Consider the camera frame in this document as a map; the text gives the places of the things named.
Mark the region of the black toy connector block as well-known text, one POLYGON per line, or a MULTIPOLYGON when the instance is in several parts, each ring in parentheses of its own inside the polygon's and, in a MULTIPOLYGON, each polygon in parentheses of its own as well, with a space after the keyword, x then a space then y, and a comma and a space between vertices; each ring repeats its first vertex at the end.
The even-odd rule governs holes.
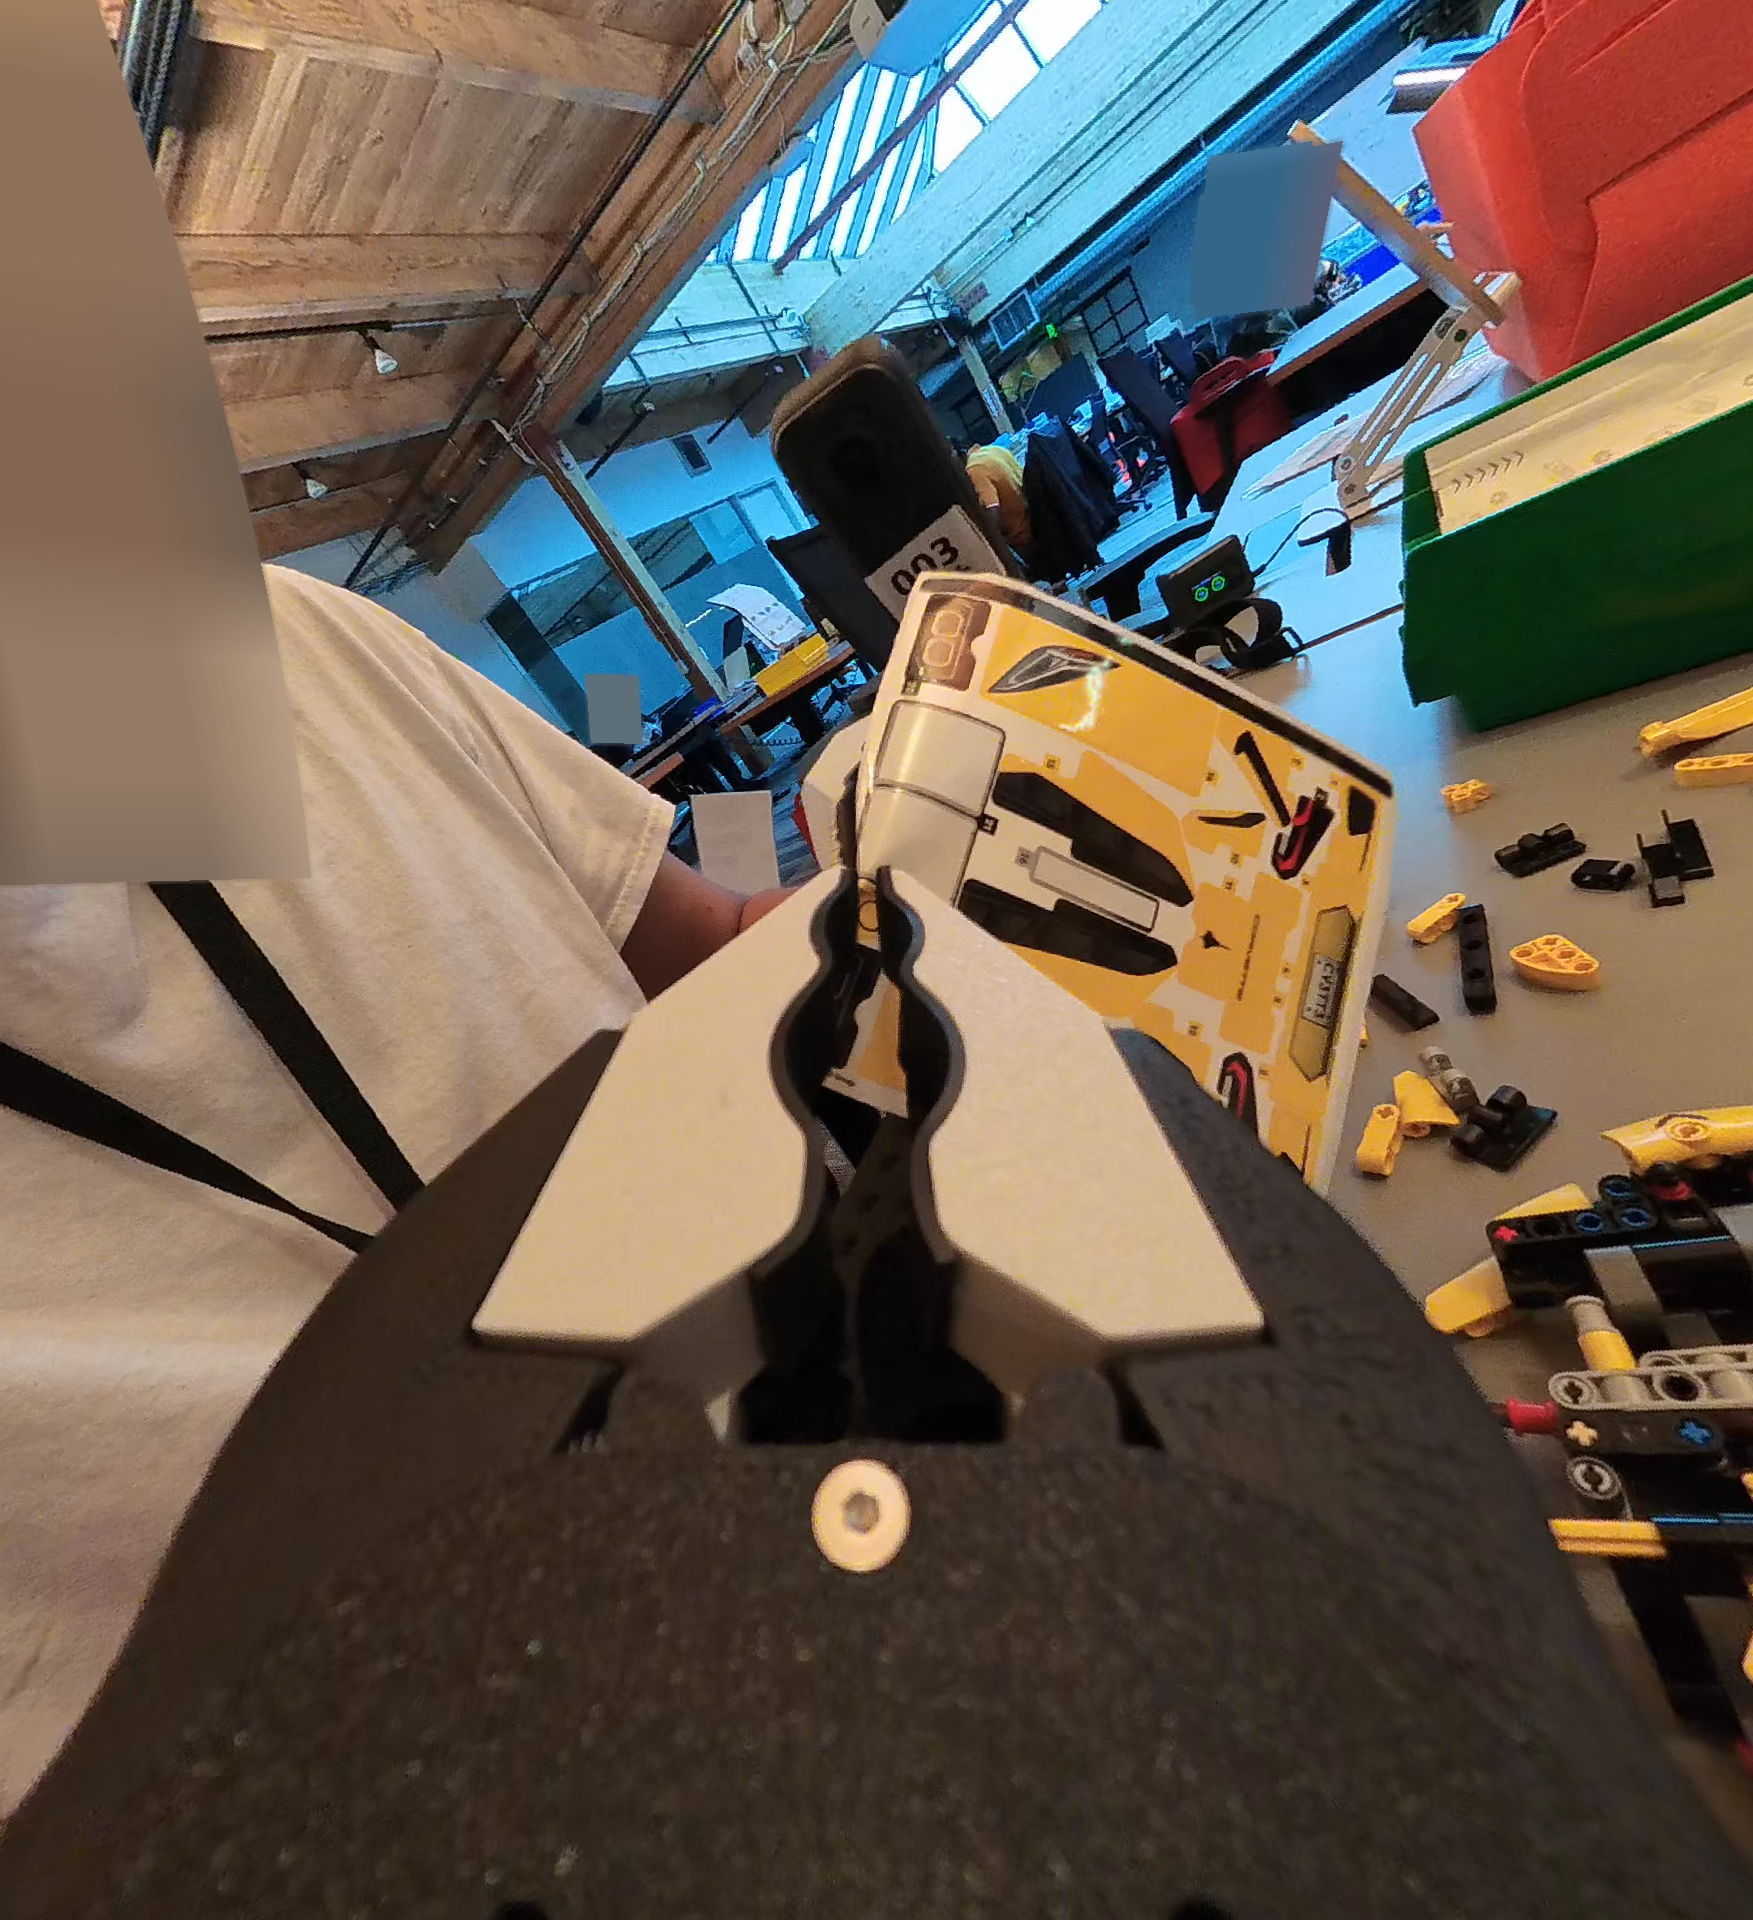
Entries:
POLYGON ((1554 1130, 1557 1111, 1537 1106, 1514 1085, 1500 1085, 1475 1106, 1450 1136, 1452 1151, 1467 1163, 1510 1172, 1554 1130))

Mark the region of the white printed easel board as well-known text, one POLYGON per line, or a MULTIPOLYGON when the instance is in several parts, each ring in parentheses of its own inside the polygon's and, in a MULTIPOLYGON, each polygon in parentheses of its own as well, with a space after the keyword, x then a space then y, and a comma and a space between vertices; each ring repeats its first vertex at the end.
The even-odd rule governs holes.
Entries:
POLYGON ((718 590, 708 596, 708 605, 734 613, 764 653, 777 658, 807 642, 815 632, 807 615, 793 612, 773 592, 752 584, 718 590))

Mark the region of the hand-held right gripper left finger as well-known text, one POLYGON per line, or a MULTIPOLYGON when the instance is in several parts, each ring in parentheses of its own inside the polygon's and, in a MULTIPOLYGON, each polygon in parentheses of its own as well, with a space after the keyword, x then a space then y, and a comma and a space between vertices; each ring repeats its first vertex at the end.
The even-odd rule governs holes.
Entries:
POLYGON ((472 1334, 666 1380, 728 1429, 829 1308, 816 1097, 848 1007, 826 870, 628 1023, 472 1334))

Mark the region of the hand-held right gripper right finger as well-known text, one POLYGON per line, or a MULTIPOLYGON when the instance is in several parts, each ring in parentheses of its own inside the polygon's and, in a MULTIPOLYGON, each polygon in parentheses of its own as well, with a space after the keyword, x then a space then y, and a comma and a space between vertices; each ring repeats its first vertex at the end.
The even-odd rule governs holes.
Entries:
POLYGON ((1111 1028, 934 893, 884 874, 911 1201, 947 1342, 1008 1399, 1263 1339, 1266 1319, 1111 1028))

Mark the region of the black device green light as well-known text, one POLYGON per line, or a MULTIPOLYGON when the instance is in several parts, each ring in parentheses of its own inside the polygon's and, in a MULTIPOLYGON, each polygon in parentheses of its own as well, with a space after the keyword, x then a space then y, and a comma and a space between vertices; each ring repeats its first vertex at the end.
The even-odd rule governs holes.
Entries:
POLYGON ((1228 536, 1159 572, 1154 588, 1172 624, 1194 627, 1251 602, 1256 579, 1243 540, 1228 536))

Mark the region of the red office chair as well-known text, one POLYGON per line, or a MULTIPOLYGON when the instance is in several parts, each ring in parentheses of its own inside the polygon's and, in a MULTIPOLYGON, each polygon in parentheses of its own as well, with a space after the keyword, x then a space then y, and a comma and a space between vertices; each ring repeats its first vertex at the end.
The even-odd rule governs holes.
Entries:
POLYGON ((1172 418, 1175 514, 1191 504, 1214 512, 1246 459, 1291 429, 1288 402, 1273 381, 1275 359, 1275 350, 1231 356, 1190 388, 1172 418))

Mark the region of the green storage bin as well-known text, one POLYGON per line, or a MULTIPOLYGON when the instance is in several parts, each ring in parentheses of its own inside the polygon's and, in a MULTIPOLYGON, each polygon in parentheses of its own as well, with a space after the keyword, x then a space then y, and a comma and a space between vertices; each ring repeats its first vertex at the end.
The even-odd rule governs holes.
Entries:
MULTIPOLYGON (((1529 392, 1749 291, 1753 277, 1529 392)), ((1455 701, 1486 731, 1753 651, 1753 403, 1442 534, 1424 450, 1465 427, 1404 462, 1402 670, 1418 706, 1455 701)))

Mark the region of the yellow toy car model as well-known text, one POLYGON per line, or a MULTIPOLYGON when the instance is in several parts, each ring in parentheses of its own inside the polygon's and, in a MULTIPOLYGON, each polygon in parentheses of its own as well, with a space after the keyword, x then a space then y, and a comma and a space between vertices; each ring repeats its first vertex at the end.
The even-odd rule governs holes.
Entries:
POLYGON ((1578 1362, 1504 1427, 1559 1455, 1556 1544, 1610 1573, 1679 1719, 1753 1774, 1753 1106, 1605 1139, 1619 1171, 1493 1216, 1422 1313, 1467 1338, 1567 1319, 1578 1362))

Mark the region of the white paper stack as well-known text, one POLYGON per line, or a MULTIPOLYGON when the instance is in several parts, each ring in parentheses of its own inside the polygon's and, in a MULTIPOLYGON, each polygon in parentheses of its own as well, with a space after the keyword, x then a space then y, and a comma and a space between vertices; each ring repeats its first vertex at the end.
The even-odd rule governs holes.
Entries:
POLYGON ((1465 530, 1749 403, 1753 291, 1428 445, 1437 528, 1465 530))

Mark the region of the person's left forearm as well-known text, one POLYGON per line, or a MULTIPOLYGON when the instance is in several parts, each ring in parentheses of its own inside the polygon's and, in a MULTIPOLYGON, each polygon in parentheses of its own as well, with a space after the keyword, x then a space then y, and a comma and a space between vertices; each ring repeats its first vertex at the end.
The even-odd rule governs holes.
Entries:
POLYGON ((770 887, 743 896, 664 853, 624 941, 624 966, 653 1000, 793 893, 770 887))

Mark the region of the colourful printed leaflet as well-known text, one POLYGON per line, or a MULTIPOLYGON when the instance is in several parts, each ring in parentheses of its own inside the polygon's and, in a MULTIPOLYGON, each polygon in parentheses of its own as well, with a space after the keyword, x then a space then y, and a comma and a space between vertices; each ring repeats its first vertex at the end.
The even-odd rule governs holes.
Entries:
POLYGON ((924 884, 1329 1188, 1391 892, 1383 772, 1052 596, 929 572, 854 798, 866 886, 924 884))

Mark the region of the scattered yellow toy pieces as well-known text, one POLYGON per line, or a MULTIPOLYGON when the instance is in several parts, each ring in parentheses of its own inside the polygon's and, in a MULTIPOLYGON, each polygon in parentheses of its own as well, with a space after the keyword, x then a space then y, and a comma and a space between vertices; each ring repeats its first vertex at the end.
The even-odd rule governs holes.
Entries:
POLYGON ((1491 1091, 1559 1111, 1544 1163, 1644 1114, 1753 1106, 1753 660, 1468 733, 1376 694, 1396 783, 1382 968, 1491 1091), (1455 924, 1486 909, 1499 1008, 1465 1012, 1455 924))

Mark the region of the glass skylight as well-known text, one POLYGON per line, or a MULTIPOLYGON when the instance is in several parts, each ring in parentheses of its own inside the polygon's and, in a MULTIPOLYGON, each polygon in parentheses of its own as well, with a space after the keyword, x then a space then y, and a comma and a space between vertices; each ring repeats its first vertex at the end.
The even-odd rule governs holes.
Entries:
POLYGON ((934 4, 916 68, 860 65, 728 224, 708 260, 774 267, 872 249, 1103 10, 1101 3, 934 4))

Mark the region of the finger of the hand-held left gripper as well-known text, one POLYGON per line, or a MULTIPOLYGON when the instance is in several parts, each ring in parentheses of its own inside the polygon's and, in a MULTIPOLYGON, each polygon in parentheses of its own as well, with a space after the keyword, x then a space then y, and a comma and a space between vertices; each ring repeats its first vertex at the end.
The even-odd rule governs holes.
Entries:
POLYGON ((807 757, 796 789, 796 828, 821 870, 863 874, 860 858, 860 781, 869 720, 851 720, 807 757))

